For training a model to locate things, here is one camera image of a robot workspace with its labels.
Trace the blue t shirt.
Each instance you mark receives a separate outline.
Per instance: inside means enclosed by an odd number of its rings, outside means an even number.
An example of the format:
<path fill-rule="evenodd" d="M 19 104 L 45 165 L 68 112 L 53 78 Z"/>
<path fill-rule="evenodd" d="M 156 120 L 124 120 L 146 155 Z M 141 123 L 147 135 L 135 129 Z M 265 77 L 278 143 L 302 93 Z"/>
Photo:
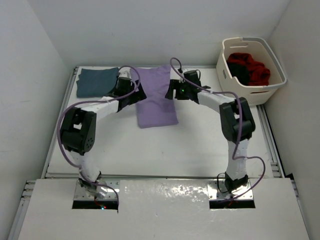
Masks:
<path fill-rule="evenodd" d="M 76 82 L 76 96 L 84 98 L 102 98 L 116 86 L 118 67 L 102 70 L 82 69 Z"/>

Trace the lavender garment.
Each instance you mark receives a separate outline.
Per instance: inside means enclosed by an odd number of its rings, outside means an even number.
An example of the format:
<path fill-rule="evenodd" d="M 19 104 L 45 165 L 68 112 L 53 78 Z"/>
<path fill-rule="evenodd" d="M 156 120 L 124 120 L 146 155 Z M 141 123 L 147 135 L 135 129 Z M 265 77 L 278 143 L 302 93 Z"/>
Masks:
<path fill-rule="evenodd" d="M 146 99 L 135 104 L 141 129 L 173 126 L 179 123 L 174 101 L 165 98 L 171 80 L 171 66 L 130 70 L 131 79 L 140 79 Z"/>

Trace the black garment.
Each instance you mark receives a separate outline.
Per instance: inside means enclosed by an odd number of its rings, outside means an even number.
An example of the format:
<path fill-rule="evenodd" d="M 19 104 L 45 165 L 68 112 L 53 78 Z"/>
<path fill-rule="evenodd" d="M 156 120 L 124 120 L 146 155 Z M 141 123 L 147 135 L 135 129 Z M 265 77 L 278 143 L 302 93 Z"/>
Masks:
<path fill-rule="evenodd" d="M 242 85 L 245 85 L 245 86 L 249 85 L 250 72 L 246 66 L 240 65 L 237 63 L 232 63 L 232 62 L 228 62 L 227 65 L 233 77 L 237 77 L 238 81 Z"/>

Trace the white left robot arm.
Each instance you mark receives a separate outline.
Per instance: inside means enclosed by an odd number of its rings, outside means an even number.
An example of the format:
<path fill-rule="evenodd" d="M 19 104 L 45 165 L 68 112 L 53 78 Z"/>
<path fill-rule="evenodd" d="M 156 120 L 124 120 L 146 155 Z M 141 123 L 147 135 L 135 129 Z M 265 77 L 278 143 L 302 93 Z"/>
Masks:
<path fill-rule="evenodd" d="M 82 187 L 92 193 L 108 188 L 100 182 L 101 171 L 89 154 L 95 143 L 98 122 L 146 98 L 139 79 L 119 77 L 110 96 L 75 103 L 63 112 L 58 121 L 59 148 L 67 162 L 79 170 Z"/>

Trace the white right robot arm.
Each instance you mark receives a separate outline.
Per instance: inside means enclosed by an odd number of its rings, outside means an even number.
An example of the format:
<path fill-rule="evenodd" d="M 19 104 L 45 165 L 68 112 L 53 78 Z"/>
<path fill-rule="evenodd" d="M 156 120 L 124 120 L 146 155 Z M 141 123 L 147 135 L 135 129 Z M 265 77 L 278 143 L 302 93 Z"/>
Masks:
<path fill-rule="evenodd" d="M 249 139 L 256 124 L 244 97 L 228 97 L 202 87 L 196 70 L 183 74 L 184 78 L 171 79 L 165 95 L 169 100 L 191 100 L 219 113 L 222 134 L 228 141 L 228 164 L 224 185 L 228 193 L 248 183 L 246 160 Z"/>

